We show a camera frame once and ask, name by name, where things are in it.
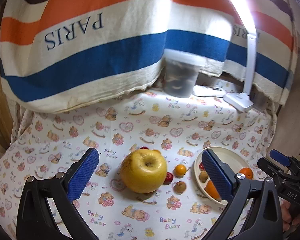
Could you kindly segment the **large orange mandarin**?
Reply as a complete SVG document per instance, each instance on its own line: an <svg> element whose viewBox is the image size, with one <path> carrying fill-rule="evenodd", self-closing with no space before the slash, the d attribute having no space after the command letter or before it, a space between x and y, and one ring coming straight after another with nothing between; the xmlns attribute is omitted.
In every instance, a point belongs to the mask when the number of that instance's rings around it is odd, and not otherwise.
<svg viewBox="0 0 300 240"><path fill-rule="evenodd" d="M214 186L212 180L209 180L205 186L205 191L213 199L221 199L216 187Z"/></svg>

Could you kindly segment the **large yellow apple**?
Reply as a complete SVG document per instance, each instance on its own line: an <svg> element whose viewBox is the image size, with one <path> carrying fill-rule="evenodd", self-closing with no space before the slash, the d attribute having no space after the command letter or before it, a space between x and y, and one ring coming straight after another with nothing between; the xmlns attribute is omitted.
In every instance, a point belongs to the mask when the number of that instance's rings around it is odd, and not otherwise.
<svg viewBox="0 0 300 240"><path fill-rule="evenodd" d="M151 193L164 183L167 162L159 150L140 149L123 159L119 174L133 192Z"/></svg>

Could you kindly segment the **brown kiwi-like small fruit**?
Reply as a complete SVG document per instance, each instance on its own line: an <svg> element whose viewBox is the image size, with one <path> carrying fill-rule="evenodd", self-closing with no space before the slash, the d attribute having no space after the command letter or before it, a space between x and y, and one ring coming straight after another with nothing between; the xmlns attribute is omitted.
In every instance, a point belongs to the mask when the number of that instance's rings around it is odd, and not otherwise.
<svg viewBox="0 0 300 240"><path fill-rule="evenodd" d="M176 194L183 194L187 189L187 185L184 181L178 181L173 187L173 191Z"/></svg>

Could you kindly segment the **cream ceramic plate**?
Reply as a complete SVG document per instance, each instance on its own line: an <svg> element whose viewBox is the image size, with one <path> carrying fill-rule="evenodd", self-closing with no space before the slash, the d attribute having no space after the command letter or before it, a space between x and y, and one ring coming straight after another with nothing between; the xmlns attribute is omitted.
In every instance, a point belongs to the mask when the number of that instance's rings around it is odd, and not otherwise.
<svg viewBox="0 0 300 240"><path fill-rule="evenodd" d="M199 169L201 162L209 175L206 183L202 183L198 177L200 172L202 172ZM235 175L244 167L249 167L248 163L235 152L223 147L208 147L197 155L193 165L193 172L200 191L213 202L226 206L228 200L233 199L237 187ZM221 199L213 199L205 191L204 188L209 180L212 180Z"/></svg>

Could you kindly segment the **orange cherry tomato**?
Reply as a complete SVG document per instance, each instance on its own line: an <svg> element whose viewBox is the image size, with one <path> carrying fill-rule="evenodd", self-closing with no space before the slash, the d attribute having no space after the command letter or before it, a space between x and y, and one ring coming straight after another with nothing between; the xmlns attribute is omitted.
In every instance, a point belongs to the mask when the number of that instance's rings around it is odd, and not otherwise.
<svg viewBox="0 0 300 240"><path fill-rule="evenodd" d="M177 177L183 177L187 172L187 167L183 164L178 164L174 168L174 174Z"/></svg>

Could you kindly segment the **baby bear print cloth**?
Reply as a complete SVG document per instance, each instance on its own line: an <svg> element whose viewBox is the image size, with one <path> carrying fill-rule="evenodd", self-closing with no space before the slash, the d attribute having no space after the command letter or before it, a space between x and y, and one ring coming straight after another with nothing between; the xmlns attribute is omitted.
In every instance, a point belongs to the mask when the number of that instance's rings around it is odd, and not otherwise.
<svg viewBox="0 0 300 240"><path fill-rule="evenodd" d="M227 148L262 179L256 162L275 126L268 111L239 113L219 98L179 99L158 89L59 114L18 107L11 145L0 159L0 225L14 239L26 179L65 172L93 147L100 162L74 205L100 239L201 239L223 208L199 190L196 158L207 147ZM173 185L153 194L126 188L121 162L142 147L159 150L169 172L186 166L184 193Z"/></svg>

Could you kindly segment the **dark red cherry tomato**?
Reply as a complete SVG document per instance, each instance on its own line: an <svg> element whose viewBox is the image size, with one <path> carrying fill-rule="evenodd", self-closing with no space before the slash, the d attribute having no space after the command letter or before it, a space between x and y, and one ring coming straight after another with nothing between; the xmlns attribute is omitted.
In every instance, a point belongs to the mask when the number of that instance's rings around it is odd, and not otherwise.
<svg viewBox="0 0 300 240"><path fill-rule="evenodd" d="M174 179L174 176L171 172L166 173L166 178L163 182L164 185L170 185Z"/></svg>

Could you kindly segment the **clear plastic container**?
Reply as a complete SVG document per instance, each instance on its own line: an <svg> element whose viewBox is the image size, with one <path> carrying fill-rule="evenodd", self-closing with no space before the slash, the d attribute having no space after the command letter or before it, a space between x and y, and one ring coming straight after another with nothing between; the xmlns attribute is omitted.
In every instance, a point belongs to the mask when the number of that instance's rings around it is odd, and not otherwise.
<svg viewBox="0 0 300 240"><path fill-rule="evenodd" d="M178 98L188 98L193 92L200 69L205 66L202 56L173 49L165 49L163 90Z"/></svg>

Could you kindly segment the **striped Paris towel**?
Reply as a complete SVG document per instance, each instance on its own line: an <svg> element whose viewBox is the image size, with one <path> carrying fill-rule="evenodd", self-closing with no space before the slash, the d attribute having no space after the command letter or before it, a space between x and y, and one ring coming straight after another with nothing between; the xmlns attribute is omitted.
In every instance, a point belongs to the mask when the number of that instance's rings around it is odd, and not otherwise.
<svg viewBox="0 0 300 240"><path fill-rule="evenodd" d="M7 0L2 90L26 109L66 111L152 85L165 49L243 81L247 38L229 0Z"/></svg>

